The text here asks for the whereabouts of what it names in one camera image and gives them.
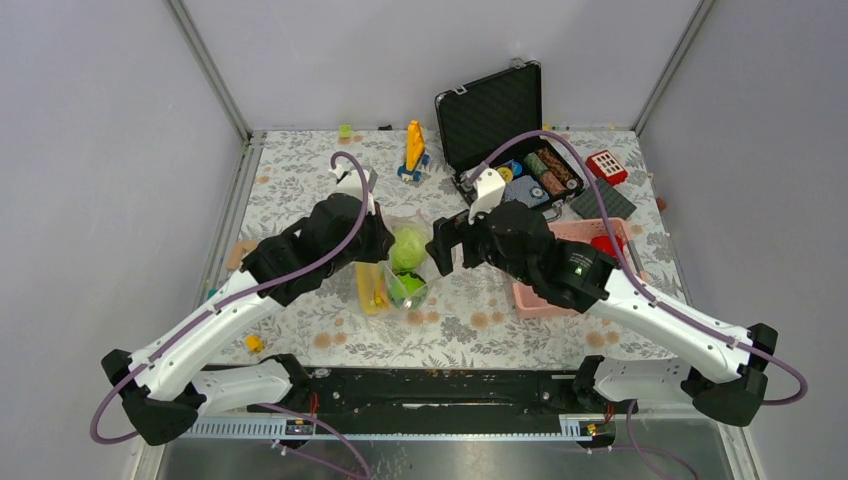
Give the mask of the green toy cabbage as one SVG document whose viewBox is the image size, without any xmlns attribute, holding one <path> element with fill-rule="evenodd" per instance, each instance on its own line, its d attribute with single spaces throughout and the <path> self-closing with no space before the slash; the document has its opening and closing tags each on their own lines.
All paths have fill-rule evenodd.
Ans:
<svg viewBox="0 0 848 480">
<path fill-rule="evenodd" d="M 428 237 L 423 229 L 402 226 L 394 232 L 395 243 L 389 252 L 390 268 L 393 272 L 418 269 L 427 257 Z"/>
</svg>

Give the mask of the green toy watermelon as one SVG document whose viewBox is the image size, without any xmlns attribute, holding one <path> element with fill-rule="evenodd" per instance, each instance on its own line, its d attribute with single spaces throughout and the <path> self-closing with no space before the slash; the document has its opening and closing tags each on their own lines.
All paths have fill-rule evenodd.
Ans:
<svg viewBox="0 0 848 480">
<path fill-rule="evenodd" d="M 398 272 L 388 284 L 388 298 L 392 306 L 398 309 L 418 309 L 428 293 L 426 281 L 411 271 Z"/>
</svg>

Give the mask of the clear pink zip bag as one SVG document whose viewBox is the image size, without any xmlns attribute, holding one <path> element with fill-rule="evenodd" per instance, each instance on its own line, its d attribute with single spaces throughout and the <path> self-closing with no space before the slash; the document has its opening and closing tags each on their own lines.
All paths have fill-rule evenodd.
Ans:
<svg viewBox="0 0 848 480">
<path fill-rule="evenodd" d="M 421 210 L 388 216 L 386 225 L 395 239 L 388 259 L 377 264 L 354 264 L 358 303 L 365 315 L 418 310 L 429 296 L 437 273 L 426 250 L 432 227 Z"/>
</svg>

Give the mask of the yellow toy bananas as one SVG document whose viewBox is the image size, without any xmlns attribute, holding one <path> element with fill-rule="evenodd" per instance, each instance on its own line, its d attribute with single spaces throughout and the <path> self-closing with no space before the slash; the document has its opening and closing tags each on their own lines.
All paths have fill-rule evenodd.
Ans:
<svg viewBox="0 0 848 480">
<path fill-rule="evenodd" d="M 356 289 L 360 307 L 366 315 L 389 309 L 389 299 L 383 268 L 378 264 L 354 264 Z"/>
</svg>

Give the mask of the pink plastic basket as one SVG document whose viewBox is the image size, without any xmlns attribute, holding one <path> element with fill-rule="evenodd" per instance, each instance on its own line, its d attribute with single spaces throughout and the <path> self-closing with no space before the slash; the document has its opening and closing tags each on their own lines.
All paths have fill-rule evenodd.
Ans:
<svg viewBox="0 0 848 480">
<path fill-rule="evenodd" d="M 610 219 L 614 234 L 619 236 L 624 241 L 625 251 L 624 256 L 628 264 L 634 269 L 637 277 L 649 282 L 648 276 L 642 267 L 641 260 L 635 248 L 635 242 L 628 223 L 618 217 Z M 578 241 L 590 244 L 593 237 L 599 235 L 607 235 L 605 227 L 601 219 L 580 220 L 571 222 L 553 222 L 549 224 L 549 229 L 559 239 Z M 520 282 L 512 283 L 515 310 L 519 319 L 534 319 L 534 318 L 551 318 L 560 316 L 574 316 L 578 312 L 573 309 L 563 309 L 561 307 L 547 303 L 539 297 L 531 287 Z"/>
</svg>

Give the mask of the black poker chip case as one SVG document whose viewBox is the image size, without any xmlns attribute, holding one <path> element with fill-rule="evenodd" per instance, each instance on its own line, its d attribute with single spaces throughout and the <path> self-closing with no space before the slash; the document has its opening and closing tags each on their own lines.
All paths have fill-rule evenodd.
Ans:
<svg viewBox="0 0 848 480">
<path fill-rule="evenodd" d="M 516 58 L 505 70 L 439 93 L 434 106 L 452 183 L 470 204 L 476 193 L 468 177 L 481 162 L 509 140 L 543 128 L 541 64 Z M 504 180 L 505 201 L 543 213 L 585 191 L 584 179 L 543 136 L 511 145 L 489 167 L 512 171 Z"/>
</svg>

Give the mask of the red toy pepper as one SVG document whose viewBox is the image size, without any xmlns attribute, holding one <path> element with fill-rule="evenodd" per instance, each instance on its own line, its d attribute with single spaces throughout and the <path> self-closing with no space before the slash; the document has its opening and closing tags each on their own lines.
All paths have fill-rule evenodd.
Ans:
<svg viewBox="0 0 848 480">
<path fill-rule="evenodd" d="M 610 238 L 608 235 L 599 235 L 590 240 L 590 244 L 597 250 L 605 253 L 611 258 L 618 258 L 619 253 L 625 251 L 624 241 L 621 237 L 614 235 Z"/>
</svg>

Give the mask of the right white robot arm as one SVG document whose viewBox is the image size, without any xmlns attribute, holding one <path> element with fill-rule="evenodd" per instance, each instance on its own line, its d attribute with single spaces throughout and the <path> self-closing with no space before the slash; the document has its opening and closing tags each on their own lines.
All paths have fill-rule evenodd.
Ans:
<svg viewBox="0 0 848 480">
<path fill-rule="evenodd" d="M 551 305 L 610 319 L 675 354 L 666 362 L 586 359 L 573 386 L 583 410 L 610 401 L 688 401 L 712 420 L 745 427 L 765 405 L 778 340 L 771 326 L 736 326 L 681 303 L 642 283 L 625 262 L 557 237 L 540 212 L 518 201 L 436 220 L 426 250 L 443 276 L 453 271 L 455 246 L 467 269 L 489 264 Z"/>
</svg>

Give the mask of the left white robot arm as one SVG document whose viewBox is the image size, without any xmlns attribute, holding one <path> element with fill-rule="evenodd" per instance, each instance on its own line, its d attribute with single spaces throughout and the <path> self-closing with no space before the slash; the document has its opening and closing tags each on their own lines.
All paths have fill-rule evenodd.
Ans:
<svg viewBox="0 0 848 480">
<path fill-rule="evenodd" d="M 210 362 L 248 327 L 347 265 L 386 260 L 393 243 L 378 203 L 363 207 L 354 196 L 334 193 L 260 241 L 211 299 L 160 339 L 133 353 L 109 352 L 101 366 L 136 435 L 157 446 L 204 415 L 260 403 L 304 407 L 311 387 L 292 354 L 223 370 Z"/>
</svg>

